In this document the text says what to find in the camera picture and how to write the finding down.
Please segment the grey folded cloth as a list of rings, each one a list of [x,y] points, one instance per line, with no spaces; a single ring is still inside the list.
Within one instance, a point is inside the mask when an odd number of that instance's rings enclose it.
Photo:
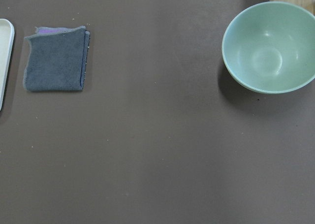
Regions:
[[[37,27],[26,36],[30,53],[24,88],[31,92],[80,91],[84,87],[90,32],[76,28]]]

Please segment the cream rabbit tray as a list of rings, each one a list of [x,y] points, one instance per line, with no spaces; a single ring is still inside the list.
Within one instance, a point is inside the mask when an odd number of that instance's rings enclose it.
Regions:
[[[0,20],[0,108],[2,109],[15,29],[7,19]]]

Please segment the green bowl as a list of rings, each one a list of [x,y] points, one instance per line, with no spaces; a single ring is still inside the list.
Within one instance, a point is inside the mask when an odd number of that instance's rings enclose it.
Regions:
[[[262,94],[295,91],[315,78],[315,16],[288,2],[255,4],[230,22],[221,52],[243,87]]]

